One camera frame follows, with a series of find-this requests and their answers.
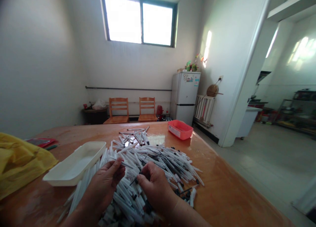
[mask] shelf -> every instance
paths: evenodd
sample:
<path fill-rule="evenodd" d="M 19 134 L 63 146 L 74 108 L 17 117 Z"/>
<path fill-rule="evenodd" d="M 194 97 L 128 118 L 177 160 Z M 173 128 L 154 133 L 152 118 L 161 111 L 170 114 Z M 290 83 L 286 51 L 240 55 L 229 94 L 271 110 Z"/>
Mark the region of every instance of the shelf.
<path fill-rule="evenodd" d="M 278 123 L 278 122 L 276 122 L 275 124 L 276 124 L 276 125 L 279 125 L 279 126 L 281 126 L 281 127 L 290 128 L 290 129 L 292 129 L 292 130 L 295 130 L 295 131 L 298 131 L 298 132 L 302 132 L 302 133 L 306 133 L 306 134 L 310 134 L 310 135 L 315 135 L 315 134 L 316 134 L 315 132 L 310 132 L 310 131 L 303 130 L 303 129 L 300 129 L 300 128 L 297 128 L 297 127 L 287 126 L 287 125 L 285 125 L 285 124 Z"/>
<path fill-rule="evenodd" d="M 316 0 L 288 0 L 270 11 L 268 14 L 268 19 L 279 22 L 315 4 Z"/>
<path fill-rule="evenodd" d="M 315 119 L 302 118 L 302 117 L 296 116 L 294 114 L 287 114 L 287 113 L 282 113 L 282 112 L 280 112 L 280 114 L 284 114 L 284 115 L 289 116 L 289 117 L 297 118 L 297 119 L 300 119 L 300 120 L 305 121 L 305 122 L 310 122 L 310 123 L 315 123 L 316 124 L 316 120 Z"/>
<path fill-rule="evenodd" d="M 295 100 L 295 99 L 294 99 L 293 101 L 307 102 L 307 103 L 316 104 L 316 101 L 312 101 L 312 100 Z"/>

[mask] refrigerator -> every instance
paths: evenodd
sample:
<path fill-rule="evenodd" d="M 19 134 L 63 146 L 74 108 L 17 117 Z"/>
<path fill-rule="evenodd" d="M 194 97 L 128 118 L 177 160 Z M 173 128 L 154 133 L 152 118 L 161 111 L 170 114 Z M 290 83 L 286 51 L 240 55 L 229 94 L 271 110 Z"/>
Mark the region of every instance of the refrigerator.
<path fill-rule="evenodd" d="M 170 116 L 192 126 L 200 72 L 179 72 L 172 77 Z"/>

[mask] white radiator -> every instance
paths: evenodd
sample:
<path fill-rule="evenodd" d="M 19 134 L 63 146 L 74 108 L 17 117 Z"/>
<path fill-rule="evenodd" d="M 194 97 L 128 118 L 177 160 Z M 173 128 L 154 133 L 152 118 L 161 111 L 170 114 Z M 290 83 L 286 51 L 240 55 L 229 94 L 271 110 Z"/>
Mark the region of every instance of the white radiator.
<path fill-rule="evenodd" d="M 212 109 L 214 106 L 215 97 L 197 95 L 195 111 L 194 111 L 194 120 L 206 127 L 210 127 Z"/>

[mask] plastic bag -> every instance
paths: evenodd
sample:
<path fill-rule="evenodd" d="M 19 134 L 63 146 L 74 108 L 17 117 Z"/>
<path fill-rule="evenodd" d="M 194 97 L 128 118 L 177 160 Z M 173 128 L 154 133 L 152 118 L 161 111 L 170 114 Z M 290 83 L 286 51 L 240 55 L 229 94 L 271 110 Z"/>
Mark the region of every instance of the plastic bag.
<path fill-rule="evenodd" d="M 103 100 L 98 99 L 96 103 L 92 106 L 94 110 L 102 110 L 105 109 L 105 102 Z"/>
<path fill-rule="evenodd" d="M 58 163 L 47 150 L 0 133 L 0 200 Z"/>

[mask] floor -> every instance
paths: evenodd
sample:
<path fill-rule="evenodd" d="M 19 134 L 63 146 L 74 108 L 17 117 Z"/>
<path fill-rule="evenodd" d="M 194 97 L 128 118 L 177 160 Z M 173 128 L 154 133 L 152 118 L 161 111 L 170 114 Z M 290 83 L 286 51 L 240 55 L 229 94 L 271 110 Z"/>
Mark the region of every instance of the floor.
<path fill-rule="evenodd" d="M 316 173 L 316 141 L 309 135 L 256 122 L 248 137 L 222 148 L 194 131 L 297 227 L 316 227 L 291 205 Z"/>

